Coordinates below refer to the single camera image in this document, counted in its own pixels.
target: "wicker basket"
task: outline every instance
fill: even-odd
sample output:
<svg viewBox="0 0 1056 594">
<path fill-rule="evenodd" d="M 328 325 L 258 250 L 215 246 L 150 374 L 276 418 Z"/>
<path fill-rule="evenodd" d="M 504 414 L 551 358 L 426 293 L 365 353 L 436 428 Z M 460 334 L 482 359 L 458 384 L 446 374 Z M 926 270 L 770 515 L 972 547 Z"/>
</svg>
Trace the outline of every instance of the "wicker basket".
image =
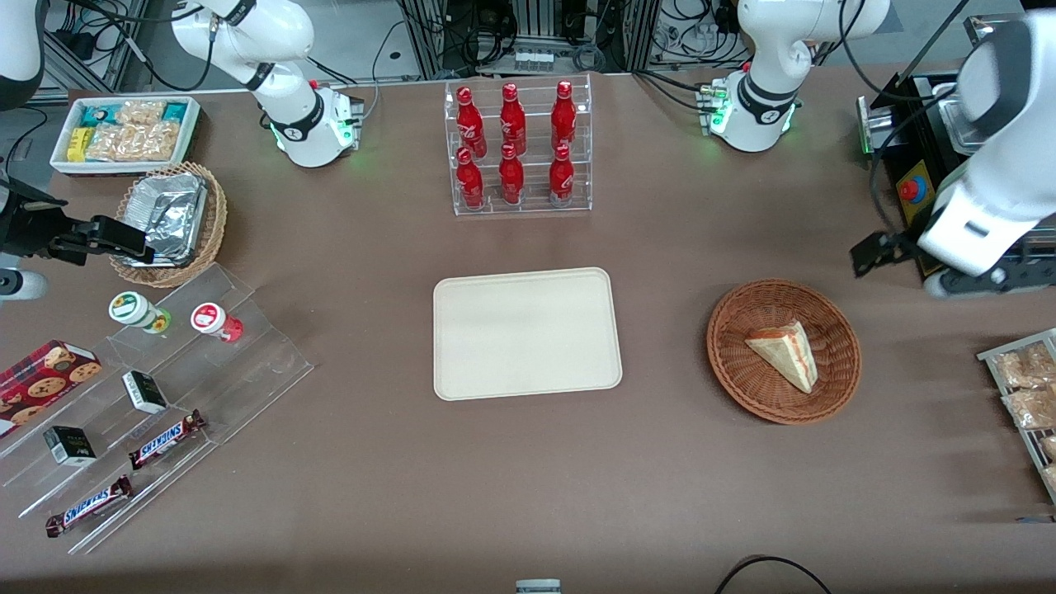
<svg viewBox="0 0 1056 594">
<path fill-rule="evenodd" d="M 208 169 L 195 163 L 181 163 L 180 165 L 165 167 L 157 171 L 151 171 L 148 177 L 163 178 L 165 175 L 175 175 L 177 173 L 194 173 L 202 177 L 209 184 L 209 194 L 206 198 L 206 211 L 202 218 L 202 230 L 199 234 L 197 245 L 195 246 L 194 260 L 183 268 L 134 268 L 126 266 L 117 261 L 113 256 L 110 263 L 127 281 L 137 284 L 147 284 L 156 289 L 170 289 L 180 286 L 188 280 L 196 277 L 204 271 L 220 252 L 220 244 L 224 239 L 224 224 L 227 222 L 227 198 L 224 196 L 224 188 L 216 183 L 216 178 Z M 125 192 L 125 200 L 117 207 L 117 220 L 125 217 L 125 208 L 129 204 L 129 196 L 132 193 L 130 187 Z"/>
<path fill-rule="evenodd" d="M 817 364 L 810 394 L 792 386 L 744 344 L 748 333 L 799 320 Z M 782 279 L 742 284 L 727 294 L 708 323 L 708 357 L 719 383 L 742 407 L 785 425 L 824 421 L 857 389 L 862 353 L 850 322 L 809 286 Z"/>
</svg>

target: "brown table surface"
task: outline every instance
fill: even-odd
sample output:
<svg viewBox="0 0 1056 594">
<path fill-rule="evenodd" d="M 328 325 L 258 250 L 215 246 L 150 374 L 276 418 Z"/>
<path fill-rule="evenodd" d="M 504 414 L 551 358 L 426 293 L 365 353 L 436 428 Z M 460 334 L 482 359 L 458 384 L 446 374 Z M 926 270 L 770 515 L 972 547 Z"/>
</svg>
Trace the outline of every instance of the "brown table surface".
<svg viewBox="0 0 1056 594">
<path fill-rule="evenodd" d="M 0 498 L 0 591 L 697 593 L 774 554 L 837 592 L 1052 592 L 1056 526 L 1013 523 L 1052 507 L 975 353 L 1056 326 L 1056 293 L 936 301 L 908 263 L 853 278 L 847 250 L 880 223 L 850 70 L 812 73 L 761 154 L 630 76 L 592 83 L 595 210 L 531 220 L 452 215 L 442 85 L 385 87 L 361 150 L 314 170 L 249 94 L 200 95 L 194 159 L 230 203 L 220 261 L 319 367 L 90 555 Z M 90 216 L 128 184 L 51 190 Z M 611 276 L 620 386 L 436 397 L 439 280 L 577 266 Z M 94 345 L 135 289 L 106 258 L 26 267 L 52 290 L 0 310 L 0 367 L 53 337 Z M 763 277 L 818 289 L 857 332 L 862 385 L 831 421 L 758 420 L 705 361 L 713 305 Z M 811 591 L 774 569 L 738 580 Z"/>
</svg>

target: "coca-cola bottle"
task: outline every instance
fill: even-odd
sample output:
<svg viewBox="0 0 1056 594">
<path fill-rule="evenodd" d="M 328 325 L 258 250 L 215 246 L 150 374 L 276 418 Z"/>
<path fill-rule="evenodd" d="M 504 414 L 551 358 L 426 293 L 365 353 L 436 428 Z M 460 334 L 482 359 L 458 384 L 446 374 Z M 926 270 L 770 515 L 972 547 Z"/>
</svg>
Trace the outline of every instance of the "coca-cola bottle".
<svg viewBox="0 0 1056 594">
<path fill-rule="evenodd" d="M 517 159 L 513 143 L 503 145 L 503 162 L 498 164 L 498 177 L 503 180 L 503 200 L 507 204 L 521 204 L 525 189 L 525 168 Z"/>
<path fill-rule="evenodd" d="M 503 85 L 503 111 L 498 114 L 503 125 L 503 142 L 513 143 L 517 154 L 528 150 L 528 129 L 525 125 L 525 108 L 517 99 L 517 86 L 512 82 Z"/>
<path fill-rule="evenodd" d="M 458 189 L 466 208 L 479 210 L 484 208 L 484 178 L 480 177 L 480 169 L 473 163 L 473 153 L 469 148 L 458 147 L 455 156 L 458 159 L 455 177 L 458 178 Z"/>
<path fill-rule="evenodd" d="M 455 92 L 458 98 L 458 135 L 463 146 L 473 151 L 473 156 L 484 159 L 488 154 L 488 142 L 484 140 L 484 118 L 480 110 L 473 105 L 473 93 L 469 87 L 459 87 Z"/>
<path fill-rule="evenodd" d="M 567 80 L 558 82 L 558 100 L 550 112 L 550 144 L 554 150 L 562 143 L 572 146 L 576 140 L 576 104 L 572 103 L 572 83 Z"/>
<path fill-rule="evenodd" d="M 562 143 L 553 150 L 550 164 L 550 204 L 564 208 L 572 201 L 572 175 L 576 168 L 568 161 L 568 145 Z"/>
</svg>

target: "acrylic display rack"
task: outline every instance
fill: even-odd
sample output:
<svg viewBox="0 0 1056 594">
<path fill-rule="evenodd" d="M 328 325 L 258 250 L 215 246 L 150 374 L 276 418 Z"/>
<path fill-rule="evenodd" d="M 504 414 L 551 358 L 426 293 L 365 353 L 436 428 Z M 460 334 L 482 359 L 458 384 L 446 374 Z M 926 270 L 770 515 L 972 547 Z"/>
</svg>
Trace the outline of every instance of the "acrylic display rack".
<svg viewBox="0 0 1056 594">
<path fill-rule="evenodd" d="M 995 357 L 1011 351 L 1018 351 L 1036 342 L 1041 342 L 1045 346 L 1045 349 L 1049 351 L 1049 355 L 1053 357 L 1053 360 L 1056 360 L 1056 342 L 1054 342 L 1054 340 L 1056 340 L 1056 329 L 1040 332 L 1038 334 L 1027 336 L 1026 338 L 1016 340 L 1015 342 L 1008 342 L 1007 345 L 998 347 L 997 349 L 991 349 L 989 351 L 979 353 L 976 355 L 976 358 L 986 364 L 986 368 L 989 369 L 991 375 L 994 376 L 994 382 L 997 383 L 998 390 L 1001 391 L 1001 396 L 1004 397 L 1011 394 L 1012 390 L 1008 389 L 1004 377 L 1000 372 L 998 372 L 997 366 L 994 363 Z M 1041 440 L 1054 433 L 1056 433 L 1056 430 L 1053 429 L 1019 429 L 1019 435 L 1023 438 L 1023 443 L 1026 444 L 1026 451 L 1031 454 L 1031 460 L 1034 461 L 1034 467 L 1037 468 L 1039 477 L 1042 468 L 1056 463 L 1056 461 L 1051 460 L 1049 456 L 1045 454 L 1044 449 L 1041 447 Z M 1042 479 L 1041 483 L 1045 486 L 1045 490 L 1049 491 L 1049 498 L 1054 504 L 1056 504 L 1056 491 L 1053 490 L 1048 481 Z"/>
<path fill-rule="evenodd" d="M 553 163 L 553 147 L 550 142 L 550 112 L 558 95 L 558 82 L 572 83 L 572 103 L 576 104 L 576 141 L 572 143 L 569 160 L 576 168 L 572 178 L 572 198 L 568 206 L 558 208 L 550 204 L 550 164 Z M 498 164 L 502 162 L 503 134 L 498 114 L 503 109 L 503 83 L 512 81 L 517 86 L 521 105 L 525 108 L 528 127 L 528 150 L 521 155 L 525 170 L 525 193 L 520 205 L 507 204 L 502 197 L 498 179 Z M 473 92 L 473 103 L 484 117 L 484 136 L 488 142 L 488 153 L 476 160 L 484 175 L 485 205 L 480 210 L 470 210 L 461 199 L 455 169 L 458 162 L 455 151 L 461 146 L 458 135 L 458 101 L 454 93 L 459 87 L 469 87 Z M 589 210 L 593 205 L 593 184 L 591 178 L 593 109 L 588 76 L 543 76 L 532 78 L 490 79 L 479 78 L 448 82 L 445 88 L 444 125 L 448 140 L 448 165 L 451 170 L 451 196 L 455 215 L 486 216 L 515 215 L 520 212 L 561 214 Z"/>
<path fill-rule="evenodd" d="M 213 449 L 228 442 L 313 367 L 250 299 L 252 291 L 219 264 L 173 291 L 157 305 L 172 314 L 165 333 L 126 327 L 95 346 L 102 371 L 90 383 L 0 441 L 3 497 L 19 517 L 40 526 L 128 475 L 134 496 L 105 507 L 54 539 L 69 553 L 88 553 L 138 514 Z M 194 307 L 212 301 L 244 324 L 242 337 L 222 342 L 190 326 Z M 106 304 L 99 309 L 105 315 Z M 151 374 L 169 407 L 148 414 L 132 407 L 121 375 Z M 208 425 L 162 458 L 133 472 L 128 453 L 199 409 Z M 55 463 L 43 432 L 52 425 L 84 430 L 97 460 L 84 467 Z"/>
</svg>

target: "small black box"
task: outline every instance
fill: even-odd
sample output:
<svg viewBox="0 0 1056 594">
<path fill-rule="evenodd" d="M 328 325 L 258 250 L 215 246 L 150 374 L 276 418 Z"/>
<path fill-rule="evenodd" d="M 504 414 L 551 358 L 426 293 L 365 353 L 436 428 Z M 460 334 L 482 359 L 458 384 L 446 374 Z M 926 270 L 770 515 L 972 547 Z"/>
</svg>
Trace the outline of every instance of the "small black box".
<svg viewBox="0 0 1056 594">
<path fill-rule="evenodd" d="M 55 462 L 59 464 L 87 466 L 95 461 L 95 452 L 92 451 L 92 444 L 88 443 L 88 435 L 76 427 L 49 427 L 44 431 L 44 442 L 48 443 L 48 449 L 52 450 Z"/>
<path fill-rule="evenodd" d="M 165 412 L 165 407 L 169 406 L 162 395 L 154 378 L 142 371 L 132 370 L 121 376 L 125 382 L 125 391 L 132 398 L 132 406 L 151 414 Z"/>
</svg>

